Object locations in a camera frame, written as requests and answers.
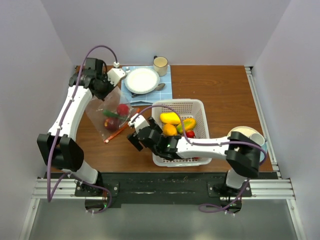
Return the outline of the small orange fake fruit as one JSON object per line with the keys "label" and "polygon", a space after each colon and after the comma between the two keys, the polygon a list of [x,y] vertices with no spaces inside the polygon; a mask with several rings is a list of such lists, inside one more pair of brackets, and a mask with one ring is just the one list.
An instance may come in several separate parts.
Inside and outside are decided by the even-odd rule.
{"label": "small orange fake fruit", "polygon": [[178,135],[178,131],[177,131],[176,127],[170,123],[166,123],[163,126],[162,131],[163,131],[163,134],[168,137]]}

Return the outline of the yellow fake mango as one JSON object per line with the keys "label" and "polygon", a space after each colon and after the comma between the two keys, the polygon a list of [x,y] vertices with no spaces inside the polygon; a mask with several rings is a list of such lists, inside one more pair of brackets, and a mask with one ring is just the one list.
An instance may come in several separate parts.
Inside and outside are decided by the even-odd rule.
{"label": "yellow fake mango", "polygon": [[178,125],[181,123],[179,116],[175,112],[161,113],[160,120],[164,124]]}

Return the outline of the clear zip top bag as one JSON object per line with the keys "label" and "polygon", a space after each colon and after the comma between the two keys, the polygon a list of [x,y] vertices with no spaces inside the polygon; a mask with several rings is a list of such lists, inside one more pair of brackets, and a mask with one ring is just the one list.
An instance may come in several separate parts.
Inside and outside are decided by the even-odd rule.
{"label": "clear zip top bag", "polygon": [[128,126],[131,117],[139,111],[131,106],[119,87],[112,90],[103,100],[93,97],[85,109],[86,115],[104,143],[108,143],[122,132]]}

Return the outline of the orange green fake mango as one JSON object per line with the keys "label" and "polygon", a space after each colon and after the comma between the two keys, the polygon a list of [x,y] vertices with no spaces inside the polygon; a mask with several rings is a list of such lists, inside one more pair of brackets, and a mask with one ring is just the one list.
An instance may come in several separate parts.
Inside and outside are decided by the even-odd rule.
{"label": "orange green fake mango", "polygon": [[[186,118],[183,120],[183,126],[184,126],[184,131],[189,131],[189,130],[193,130],[197,125],[197,122],[194,118]],[[182,123],[179,123],[176,126],[177,132],[179,134],[183,134],[183,126]]]}

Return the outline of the fake strawberries bunch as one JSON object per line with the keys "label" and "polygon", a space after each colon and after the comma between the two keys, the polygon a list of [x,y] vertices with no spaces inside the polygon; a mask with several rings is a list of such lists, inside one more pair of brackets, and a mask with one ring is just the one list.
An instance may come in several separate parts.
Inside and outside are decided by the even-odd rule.
{"label": "fake strawberries bunch", "polygon": [[[193,130],[186,131],[186,136],[188,139],[195,139],[196,138],[195,132]],[[194,161],[198,161],[199,157],[192,157],[191,159]]]}

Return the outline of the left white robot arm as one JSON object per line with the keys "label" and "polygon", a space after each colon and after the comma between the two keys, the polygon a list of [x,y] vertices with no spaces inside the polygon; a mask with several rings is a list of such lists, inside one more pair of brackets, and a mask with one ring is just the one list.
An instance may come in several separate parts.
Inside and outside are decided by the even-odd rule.
{"label": "left white robot arm", "polygon": [[104,72],[105,62],[87,58],[69,79],[68,90],[62,109],[47,133],[39,134],[37,145],[47,166],[47,199],[53,198],[58,185],[51,185],[51,168],[73,176],[78,187],[92,196],[100,196],[103,187],[102,174],[86,161],[84,151],[76,143],[77,130],[83,113],[93,97],[104,100],[126,73],[115,62],[113,68]]}

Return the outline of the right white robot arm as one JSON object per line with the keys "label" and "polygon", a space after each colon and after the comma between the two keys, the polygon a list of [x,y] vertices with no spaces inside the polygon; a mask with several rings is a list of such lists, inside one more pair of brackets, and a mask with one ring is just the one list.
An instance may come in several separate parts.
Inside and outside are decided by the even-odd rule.
{"label": "right white robot arm", "polygon": [[192,139],[186,136],[165,136],[159,125],[142,115],[134,115],[128,122],[134,133],[127,138],[138,151],[148,148],[155,156],[168,160],[192,158],[221,159],[228,162],[231,169],[223,183],[223,192],[235,196],[246,180],[259,176],[259,168],[266,157],[266,151],[244,134],[233,131],[221,138]]}

